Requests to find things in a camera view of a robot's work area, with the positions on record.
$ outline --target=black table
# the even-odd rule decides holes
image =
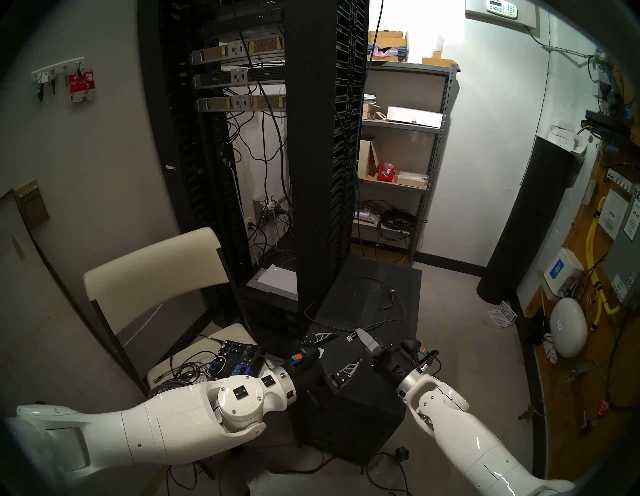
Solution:
[[[324,382],[299,394],[287,409],[298,441],[362,465],[402,423],[404,404],[373,371],[369,355],[353,332],[363,328],[389,346],[399,345],[406,337],[415,338],[420,281],[417,269],[348,257],[310,328],[312,333],[335,335],[321,345],[324,351],[318,367]],[[396,290],[396,298],[390,308],[382,308],[391,301],[389,287]],[[342,388],[329,386],[345,366],[355,364],[344,386],[338,380]]]

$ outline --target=chair backrest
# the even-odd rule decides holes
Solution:
[[[218,248],[210,227],[181,234],[90,270],[84,274],[84,289],[116,335],[160,303],[227,283]]]

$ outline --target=cardboard box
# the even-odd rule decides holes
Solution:
[[[413,188],[426,189],[427,185],[429,184],[428,175],[398,171],[396,177],[397,184],[412,186]]]
[[[373,141],[360,140],[360,155],[358,156],[358,177],[366,179],[378,172],[378,155]]]
[[[376,32],[369,32],[369,43],[373,43],[374,38],[376,38]],[[387,47],[403,47],[406,45],[406,38],[403,36],[402,31],[388,31],[387,29],[383,31],[378,31],[378,37],[376,38],[376,46],[378,48],[387,48]],[[388,62],[400,62],[401,59],[398,56],[389,56],[389,57],[381,57],[374,55],[373,60],[386,60]]]
[[[452,60],[450,58],[441,58],[442,57],[442,52],[434,52],[433,54],[435,55],[436,53],[440,54],[439,57],[422,57],[422,63],[425,65],[439,65],[441,67],[451,67],[451,64],[455,64],[456,61]]]
[[[387,120],[406,122],[408,124],[427,125],[440,128],[442,126],[442,114],[427,112],[426,110],[408,109],[405,107],[389,107]]]

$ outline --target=key tag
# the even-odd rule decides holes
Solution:
[[[82,62],[76,63],[76,70],[67,76],[71,101],[73,103],[86,102],[95,99],[95,81],[93,71],[85,70]]]

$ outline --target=black cylinder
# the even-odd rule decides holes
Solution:
[[[536,136],[511,215],[476,289],[487,303],[499,305],[518,288],[578,166],[571,152]]]

